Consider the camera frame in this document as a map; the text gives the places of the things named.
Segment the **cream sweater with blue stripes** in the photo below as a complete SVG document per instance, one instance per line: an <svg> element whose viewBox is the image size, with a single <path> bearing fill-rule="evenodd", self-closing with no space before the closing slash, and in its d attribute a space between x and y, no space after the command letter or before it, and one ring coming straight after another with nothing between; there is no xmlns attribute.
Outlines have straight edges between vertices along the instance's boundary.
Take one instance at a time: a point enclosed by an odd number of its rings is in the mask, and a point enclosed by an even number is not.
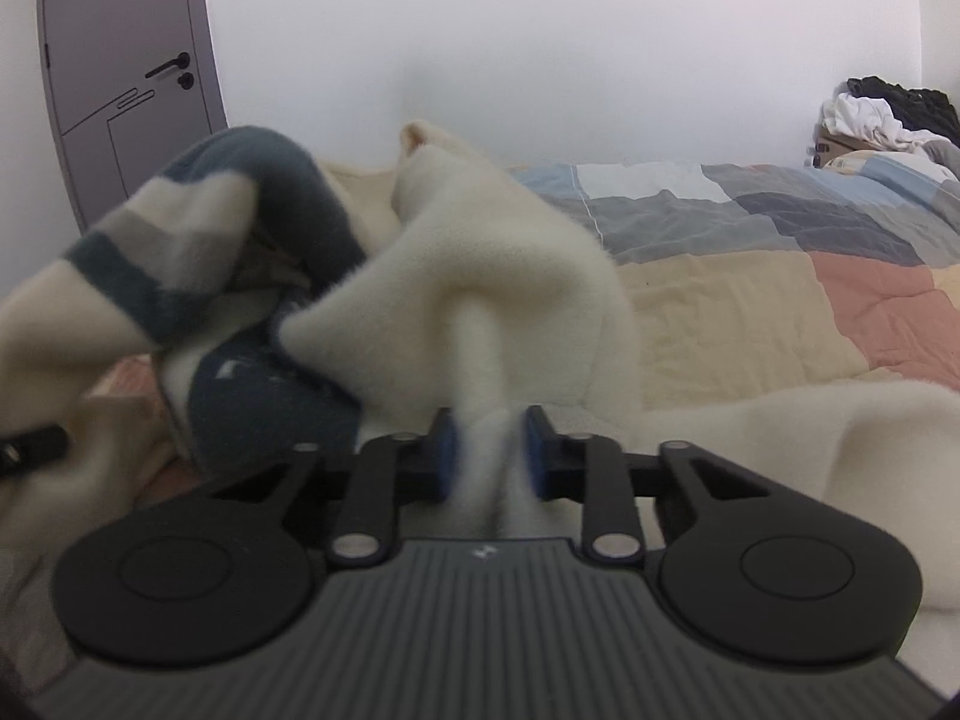
<svg viewBox="0 0 960 720"><path fill-rule="evenodd" d="M7 550L57 554L132 509L179 452L209 475L352 450L451 408L462 455L420 535L569 535L519 421L649 452L670 439L889 530L957 600L958 398L824 383L656 410L612 259L584 227L425 122L391 174L321 166L267 128L197 143L2 305L2 433L68 436L2 486Z"/></svg>

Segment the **grey bedroom door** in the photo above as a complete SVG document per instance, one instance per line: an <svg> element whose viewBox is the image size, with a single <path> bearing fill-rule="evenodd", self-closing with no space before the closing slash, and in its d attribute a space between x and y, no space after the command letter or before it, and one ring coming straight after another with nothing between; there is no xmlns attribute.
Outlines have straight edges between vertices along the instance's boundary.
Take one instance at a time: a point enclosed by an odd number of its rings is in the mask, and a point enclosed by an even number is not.
<svg viewBox="0 0 960 720"><path fill-rule="evenodd" d="M37 0L47 110L76 222L96 224L226 127L206 0ZM187 70L145 80L189 52Z"/></svg>

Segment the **pile of clothes on nightstand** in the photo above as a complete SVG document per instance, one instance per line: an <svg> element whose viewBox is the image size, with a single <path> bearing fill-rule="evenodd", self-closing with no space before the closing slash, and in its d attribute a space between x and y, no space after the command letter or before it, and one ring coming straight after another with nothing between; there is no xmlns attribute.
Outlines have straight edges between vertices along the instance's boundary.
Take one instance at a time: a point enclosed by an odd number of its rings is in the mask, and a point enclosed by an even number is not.
<svg viewBox="0 0 960 720"><path fill-rule="evenodd" d="M957 107L939 89L848 78L820 108L812 164L825 167L859 151L916 154L957 174Z"/></svg>

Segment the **patchwork checkered bed quilt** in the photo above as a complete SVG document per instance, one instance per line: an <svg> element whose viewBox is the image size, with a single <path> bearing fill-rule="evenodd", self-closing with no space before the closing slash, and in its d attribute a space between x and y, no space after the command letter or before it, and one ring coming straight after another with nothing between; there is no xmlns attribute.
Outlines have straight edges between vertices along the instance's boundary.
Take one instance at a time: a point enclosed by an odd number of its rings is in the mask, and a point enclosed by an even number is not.
<svg viewBox="0 0 960 720"><path fill-rule="evenodd" d="M672 164L509 177L584 227L612 259L656 410L824 383L909 380L958 398L951 182L882 158L854 177ZM179 457L195 461L174 454L132 509L182 491ZM65 548L34 554L2 543L2 679L21 694L73 660L49 596ZM932 601L924 575L923 609L903 655L942 691L957 688L958 564L953 605Z"/></svg>

